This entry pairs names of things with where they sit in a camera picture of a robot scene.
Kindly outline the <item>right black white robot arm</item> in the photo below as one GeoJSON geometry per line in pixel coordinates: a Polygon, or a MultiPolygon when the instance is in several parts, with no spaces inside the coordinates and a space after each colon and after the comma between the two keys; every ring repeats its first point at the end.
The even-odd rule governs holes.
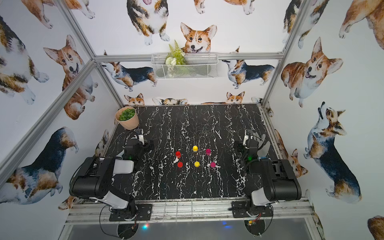
{"type": "Polygon", "coordinates": [[[251,192],[243,202],[232,202],[229,208],[235,219],[272,217],[273,203],[298,201],[302,189],[288,160],[271,160],[258,156],[257,143],[236,141],[235,151],[241,154],[243,170],[251,176],[261,177],[262,187],[251,192]]]}

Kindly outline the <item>red paint jar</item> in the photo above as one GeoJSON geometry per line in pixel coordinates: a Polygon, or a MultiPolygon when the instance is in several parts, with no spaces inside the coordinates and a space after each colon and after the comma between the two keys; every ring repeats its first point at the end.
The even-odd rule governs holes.
{"type": "Polygon", "coordinates": [[[177,158],[178,160],[182,157],[180,151],[177,151],[177,152],[175,153],[175,156],[176,156],[176,158],[177,158]]]}

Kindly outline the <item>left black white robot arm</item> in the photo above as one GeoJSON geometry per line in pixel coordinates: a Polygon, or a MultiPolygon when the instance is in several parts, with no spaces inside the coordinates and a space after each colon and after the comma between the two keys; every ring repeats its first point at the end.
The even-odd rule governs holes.
{"type": "Polygon", "coordinates": [[[136,204],[135,198],[114,186],[114,176],[129,175],[154,141],[129,139],[115,157],[88,157],[70,181],[70,194],[79,199],[101,202],[109,207],[110,221],[148,221],[153,205],[136,204]]]}

